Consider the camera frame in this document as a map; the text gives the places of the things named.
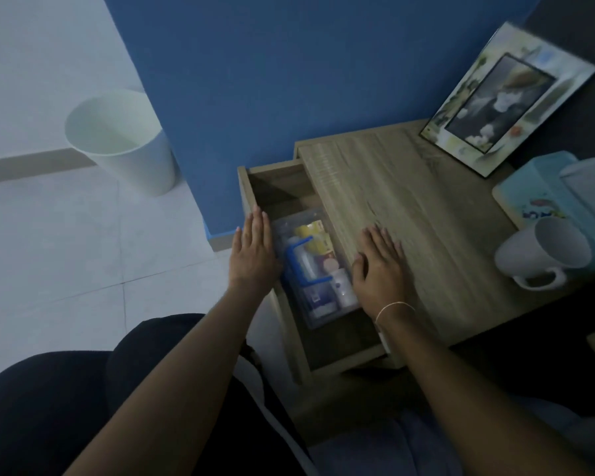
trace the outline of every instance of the mug handle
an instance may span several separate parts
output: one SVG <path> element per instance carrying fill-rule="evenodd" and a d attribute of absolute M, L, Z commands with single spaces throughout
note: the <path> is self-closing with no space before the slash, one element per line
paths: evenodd
<path fill-rule="evenodd" d="M 551 267 L 550 269 L 545 270 L 545 272 L 552 272 L 555 274 L 555 279 L 553 279 L 553 281 L 548 283 L 546 286 L 530 286 L 527 284 L 526 279 L 524 277 L 520 277 L 519 275 L 515 276 L 513 279 L 516 281 L 517 285 L 528 291 L 550 291 L 551 289 L 561 288 L 567 283 L 567 275 L 561 268 Z"/>

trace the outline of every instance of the clear plastic container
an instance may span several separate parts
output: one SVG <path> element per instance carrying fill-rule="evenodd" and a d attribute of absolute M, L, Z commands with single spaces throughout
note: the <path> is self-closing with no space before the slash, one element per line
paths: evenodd
<path fill-rule="evenodd" d="M 274 246 L 284 263 L 282 283 L 302 317 L 316 329 L 359 308 L 350 276 L 337 256 L 322 208 L 273 222 Z"/>

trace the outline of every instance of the tile floor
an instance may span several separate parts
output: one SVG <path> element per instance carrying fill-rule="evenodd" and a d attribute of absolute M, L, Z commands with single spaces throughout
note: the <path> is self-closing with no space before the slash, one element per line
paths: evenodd
<path fill-rule="evenodd" d="M 155 199 L 99 167 L 0 183 L 0 371 L 57 350 L 111 350 L 141 321 L 207 312 L 226 288 L 183 181 Z M 286 404 L 296 394 L 268 302 L 247 339 Z"/>

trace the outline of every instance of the thin white bracelet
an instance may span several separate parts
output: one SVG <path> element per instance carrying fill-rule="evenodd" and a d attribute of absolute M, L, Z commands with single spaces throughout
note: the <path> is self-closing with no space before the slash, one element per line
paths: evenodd
<path fill-rule="evenodd" d="M 381 313 L 384 312 L 388 307 L 393 306 L 395 304 L 407 305 L 410 309 L 412 309 L 414 311 L 414 313 L 416 313 L 416 309 L 414 307 L 412 307 L 410 304 L 408 304 L 407 302 L 402 302 L 402 301 L 391 302 L 390 304 L 388 304 L 387 306 L 384 306 L 384 308 L 379 311 L 379 313 L 377 314 L 377 317 L 375 317 L 375 324 L 377 324 L 377 321 L 379 320 L 379 316 L 381 315 Z"/>

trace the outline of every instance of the drawer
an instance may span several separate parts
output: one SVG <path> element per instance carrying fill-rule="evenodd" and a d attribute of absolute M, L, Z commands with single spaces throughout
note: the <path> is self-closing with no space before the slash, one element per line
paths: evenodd
<path fill-rule="evenodd" d="M 257 204 L 273 221 L 323 206 L 300 159 L 251 169 L 239 167 L 238 180 L 245 213 Z M 329 220 L 323 222 L 333 244 L 339 247 L 333 225 Z M 346 257 L 339 251 L 337 255 Z M 298 384 L 339 374 L 386 354 L 373 322 L 362 310 L 311 330 L 293 296 L 285 293 L 279 282 L 270 297 L 280 321 L 289 367 Z"/>

